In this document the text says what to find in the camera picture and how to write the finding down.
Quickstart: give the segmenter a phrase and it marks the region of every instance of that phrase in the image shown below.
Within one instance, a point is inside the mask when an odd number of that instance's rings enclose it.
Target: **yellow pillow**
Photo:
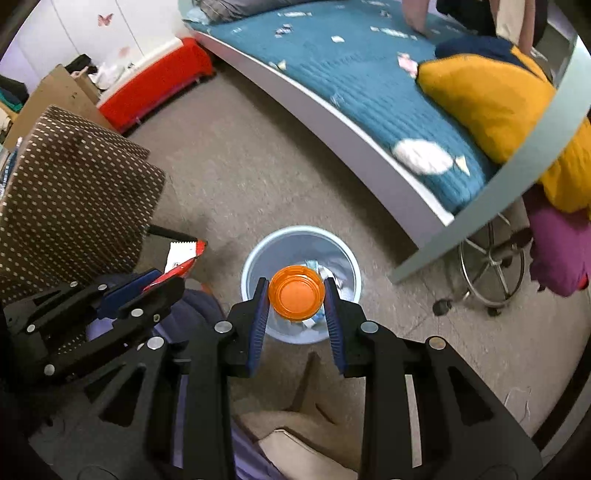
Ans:
[[[507,162],[525,141],[556,90],[536,63],[514,47],[522,67],[474,54],[420,65],[423,92],[455,117],[495,163]],[[541,176],[548,200],[559,210],[591,206],[591,124],[585,119],[558,159]]]

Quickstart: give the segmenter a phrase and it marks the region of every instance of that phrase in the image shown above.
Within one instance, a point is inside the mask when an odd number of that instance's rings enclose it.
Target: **gray pillow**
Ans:
[[[202,0],[201,10],[212,23],[232,22],[256,14],[308,3],[310,0]]]

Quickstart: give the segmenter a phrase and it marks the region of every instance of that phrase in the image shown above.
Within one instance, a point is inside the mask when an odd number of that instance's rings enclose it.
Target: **gray carpet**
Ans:
[[[526,276],[502,316],[468,302],[434,317],[433,302],[462,289],[455,253],[392,285],[387,275],[413,252],[410,239],[325,145],[231,68],[167,104],[131,139],[168,174],[154,223],[209,241],[191,276],[208,283],[225,309],[241,300],[242,266],[264,236],[315,225],[356,255],[368,318],[404,338],[445,337],[501,400],[509,395],[528,433],[566,386],[591,332],[586,294],[565,300],[537,293]],[[514,210],[522,221],[520,206]],[[167,253],[168,241],[148,238],[138,270],[164,268]],[[359,437],[363,382],[338,376],[328,342],[307,347],[267,338],[256,378],[232,382],[234,411],[286,408],[311,349],[322,359],[322,409]]]

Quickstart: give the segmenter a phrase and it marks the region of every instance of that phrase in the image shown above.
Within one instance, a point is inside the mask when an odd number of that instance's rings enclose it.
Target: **red storage bench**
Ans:
[[[190,83],[211,75],[209,55],[195,39],[183,38],[178,48],[129,76],[115,93],[99,102],[98,108],[123,133]]]

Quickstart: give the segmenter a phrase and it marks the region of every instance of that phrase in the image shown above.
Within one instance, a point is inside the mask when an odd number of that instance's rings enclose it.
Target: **white wall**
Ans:
[[[109,14],[111,23],[99,26],[98,16]],[[124,51],[122,61],[137,62],[175,36],[186,36],[177,0],[40,0],[0,60],[0,73],[33,91],[79,54],[100,65]]]

